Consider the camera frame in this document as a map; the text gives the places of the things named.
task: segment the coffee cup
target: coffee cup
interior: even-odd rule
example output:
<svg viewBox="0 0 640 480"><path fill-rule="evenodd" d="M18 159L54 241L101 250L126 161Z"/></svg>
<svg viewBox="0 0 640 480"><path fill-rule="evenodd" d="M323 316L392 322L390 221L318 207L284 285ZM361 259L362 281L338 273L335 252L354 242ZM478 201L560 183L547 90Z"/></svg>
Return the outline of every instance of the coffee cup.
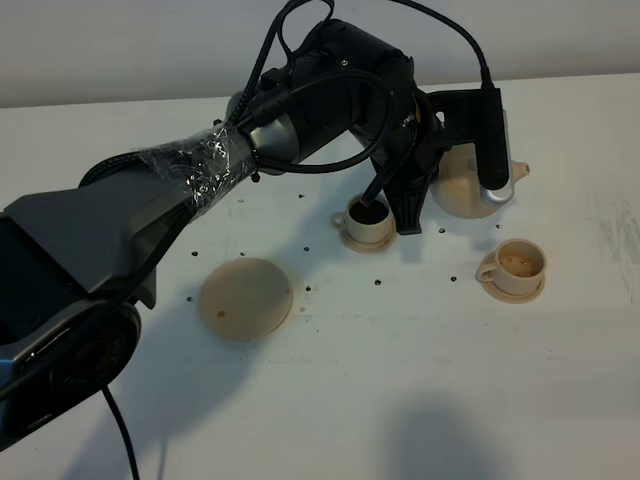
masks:
<svg viewBox="0 0 640 480"><path fill-rule="evenodd" d="M488 255L476 272L476 280L491 283L514 297L528 297L541 290L547 259L535 243L512 239Z"/></svg>
<svg viewBox="0 0 640 480"><path fill-rule="evenodd" d="M351 199L344 212L331 215L331 225L341 231L344 243L357 251L380 251L395 238L396 226L387 202L378 197L365 207L362 195Z"/></svg>

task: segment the plastic wrap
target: plastic wrap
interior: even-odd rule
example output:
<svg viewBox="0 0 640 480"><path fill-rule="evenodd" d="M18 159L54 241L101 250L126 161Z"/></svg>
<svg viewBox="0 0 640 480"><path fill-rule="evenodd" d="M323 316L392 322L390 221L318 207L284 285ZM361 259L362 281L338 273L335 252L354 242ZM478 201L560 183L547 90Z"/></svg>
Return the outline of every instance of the plastic wrap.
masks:
<svg viewBox="0 0 640 480"><path fill-rule="evenodd" d="M162 179L189 194L198 210L196 217L257 168L247 140L226 122L139 155Z"/></svg>

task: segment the wall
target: wall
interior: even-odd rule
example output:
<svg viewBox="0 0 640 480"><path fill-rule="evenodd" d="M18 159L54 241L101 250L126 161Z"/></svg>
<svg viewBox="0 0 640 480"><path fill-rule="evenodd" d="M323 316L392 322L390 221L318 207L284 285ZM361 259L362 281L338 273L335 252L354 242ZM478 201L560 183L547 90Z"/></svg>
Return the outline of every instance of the wall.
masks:
<svg viewBox="0 0 640 480"><path fill-rule="evenodd" d="M423 0L476 36L499 79L640 71L638 0ZM284 0L2 0L0 106L227 95L244 86ZM454 32L385 0L336 17L416 60L421 84L478 78ZM288 20L297 46L326 11ZM283 64L274 47L270 66Z"/></svg>

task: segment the cup handle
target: cup handle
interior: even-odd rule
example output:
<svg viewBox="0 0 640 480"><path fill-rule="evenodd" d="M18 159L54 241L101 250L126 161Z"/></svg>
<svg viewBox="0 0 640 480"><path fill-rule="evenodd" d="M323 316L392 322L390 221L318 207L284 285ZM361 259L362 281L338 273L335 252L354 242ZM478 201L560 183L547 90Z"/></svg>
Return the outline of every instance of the cup handle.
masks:
<svg viewBox="0 0 640 480"><path fill-rule="evenodd" d="M476 271L476 280L481 283L489 283L493 281L492 273L498 270L498 266L495 263L488 263L486 265L480 265Z"/></svg>
<svg viewBox="0 0 640 480"><path fill-rule="evenodd" d="M345 226L344 220L345 220L344 212L334 213L333 215L331 215L331 226L333 228L337 228L338 230L342 230L344 229L344 226Z"/></svg>

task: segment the white table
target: white table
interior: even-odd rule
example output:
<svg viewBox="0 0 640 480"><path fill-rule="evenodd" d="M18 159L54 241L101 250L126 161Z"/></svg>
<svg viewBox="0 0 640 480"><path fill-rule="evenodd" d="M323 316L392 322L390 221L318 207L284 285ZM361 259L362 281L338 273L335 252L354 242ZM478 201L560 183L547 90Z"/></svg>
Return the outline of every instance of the white table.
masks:
<svg viewBox="0 0 640 480"><path fill-rule="evenodd" d="M490 218L449 217L429 197L422 235L354 253L328 218L371 179L362 165L245 182L182 234L113 384L144 479L640 478L640 75L500 86L513 157L532 174ZM0 110L0 206L206 128L225 105ZM357 148L345 136L315 161ZM513 237L549 260L546 289L527 305L497 302L473 277ZM241 252L296 284L286 325L261 344L219 341L186 301ZM0 454L0 469L130 476L100 395Z"/></svg>

